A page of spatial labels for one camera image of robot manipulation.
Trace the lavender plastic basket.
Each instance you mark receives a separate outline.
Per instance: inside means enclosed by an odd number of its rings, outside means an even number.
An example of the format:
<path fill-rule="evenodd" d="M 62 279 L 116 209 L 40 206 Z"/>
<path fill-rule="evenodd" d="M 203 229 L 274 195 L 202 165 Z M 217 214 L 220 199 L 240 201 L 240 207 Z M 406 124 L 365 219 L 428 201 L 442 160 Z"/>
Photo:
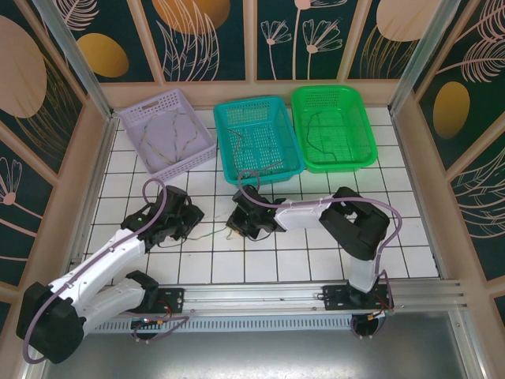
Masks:
<path fill-rule="evenodd" d="M 216 157 L 216 139 L 178 88 L 124 108 L 118 117 L 147 172 L 165 183 Z"/>

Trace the green plastic basket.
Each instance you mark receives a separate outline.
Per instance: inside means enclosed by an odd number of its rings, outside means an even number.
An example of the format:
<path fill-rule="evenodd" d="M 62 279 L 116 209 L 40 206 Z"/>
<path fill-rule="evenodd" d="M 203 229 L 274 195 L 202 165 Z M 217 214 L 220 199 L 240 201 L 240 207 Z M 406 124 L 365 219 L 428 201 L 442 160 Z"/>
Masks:
<path fill-rule="evenodd" d="M 305 86 L 291 96 L 294 130 L 308 171 L 355 172 L 378 157 L 360 93 L 345 85 Z"/>

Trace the teal plastic basket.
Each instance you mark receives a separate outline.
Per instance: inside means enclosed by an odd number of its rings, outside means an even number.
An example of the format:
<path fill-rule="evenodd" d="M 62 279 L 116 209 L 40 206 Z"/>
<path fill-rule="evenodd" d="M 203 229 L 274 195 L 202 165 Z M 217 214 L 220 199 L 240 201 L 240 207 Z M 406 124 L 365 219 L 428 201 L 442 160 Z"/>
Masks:
<path fill-rule="evenodd" d="M 221 103 L 214 107 L 213 115 L 223 174 L 230 184 L 284 182 L 305 169 L 282 98 Z"/>

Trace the aluminium mounting rail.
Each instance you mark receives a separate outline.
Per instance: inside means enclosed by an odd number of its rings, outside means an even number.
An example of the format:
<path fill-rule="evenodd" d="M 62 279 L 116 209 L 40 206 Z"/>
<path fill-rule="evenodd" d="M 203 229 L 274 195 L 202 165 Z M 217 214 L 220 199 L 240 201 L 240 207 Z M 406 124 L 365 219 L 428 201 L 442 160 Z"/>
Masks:
<path fill-rule="evenodd" d="M 194 317 L 320 314 L 327 282 L 185 285 L 182 313 Z M 392 280 L 395 313 L 464 310 L 469 301 L 457 280 Z"/>

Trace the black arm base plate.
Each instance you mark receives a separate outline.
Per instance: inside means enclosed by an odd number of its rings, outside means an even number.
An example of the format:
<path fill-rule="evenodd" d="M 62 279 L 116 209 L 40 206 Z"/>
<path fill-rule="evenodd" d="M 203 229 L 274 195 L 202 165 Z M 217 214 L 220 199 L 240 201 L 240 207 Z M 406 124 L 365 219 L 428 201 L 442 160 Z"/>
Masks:
<path fill-rule="evenodd" d="M 351 299 L 348 284 L 327 285 L 322 287 L 323 303 L 326 311 L 355 310 L 356 303 Z"/>
<path fill-rule="evenodd" d="M 178 314 L 182 312 L 184 301 L 185 290 L 183 288 L 159 288 L 147 291 L 140 305 L 129 311 L 137 314 Z"/>

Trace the dark floral wall panel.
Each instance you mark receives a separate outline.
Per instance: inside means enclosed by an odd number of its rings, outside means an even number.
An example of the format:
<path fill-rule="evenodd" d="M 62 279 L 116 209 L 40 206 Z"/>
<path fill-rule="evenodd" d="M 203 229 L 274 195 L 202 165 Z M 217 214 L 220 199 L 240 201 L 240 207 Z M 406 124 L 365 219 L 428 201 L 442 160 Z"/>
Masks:
<path fill-rule="evenodd" d="M 0 283 L 20 284 L 52 189 L 0 141 Z"/>
<path fill-rule="evenodd" d="M 446 169 L 505 112 L 505 0 L 477 0 L 419 105 Z"/>
<path fill-rule="evenodd" d="M 58 173 L 82 107 L 19 10 L 0 9 L 0 122 Z"/>
<path fill-rule="evenodd" d="M 485 279 L 505 276 L 505 147 L 484 150 L 451 188 Z"/>
<path fill-rule="evenodd" d="M 127 0 L 54 0 L 100 83 L 153 82 Z"/>
<path fill-rule="evenodd" d="M 372 0 L 348 78 L 399 79 L 439 3 L 440 0 Z"/>
<path fill-rule="evenodd" d="M 166 82 L 243 81 L 243 0 L 141 0 Z"/>
<path fill-rule="evenodd" d="M 257 0 L 258 81 L 343 81 L 373 0 Z"/>

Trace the aluminium corner post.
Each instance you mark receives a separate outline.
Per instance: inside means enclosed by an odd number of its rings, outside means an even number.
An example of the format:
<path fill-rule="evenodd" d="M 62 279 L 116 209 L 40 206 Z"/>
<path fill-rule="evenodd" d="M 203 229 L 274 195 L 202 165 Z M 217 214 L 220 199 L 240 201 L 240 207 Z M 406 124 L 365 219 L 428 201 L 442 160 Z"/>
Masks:
<path fill-rule="evenodd" d="M 87 89 L 88 94 L 98 107 L 101 115 L 111 120 L 113 111 L 107 101 L 95 74 L 86 62 L 80 48 L 77 45 L 71 31 L 65 25 L 57 6 L 52 0 L 32 0 L 42 19 L 47 23 L 49 30 L 55 37 L 58 45 L 66 54 L 69 63 L 75 69 L 80 81 Z"/>
<path fill-rule="evenodd" d="M 440 0 L 424 35 L 421 37 L 410 60 L 407 62 L 395 92 L 387 105 L 389 115 L 392 118 L 396 117 L 396 114 L 401 110 L 403 104 L 409 97 L 423 69 L 428 65 L 429 59 L 434 55 L 434 51 L 440 45 L 440 41 L 450 23 L 458 19 L 456 13 L 461 7 L 461 3 L 464 1 L 468 0 Z"/>

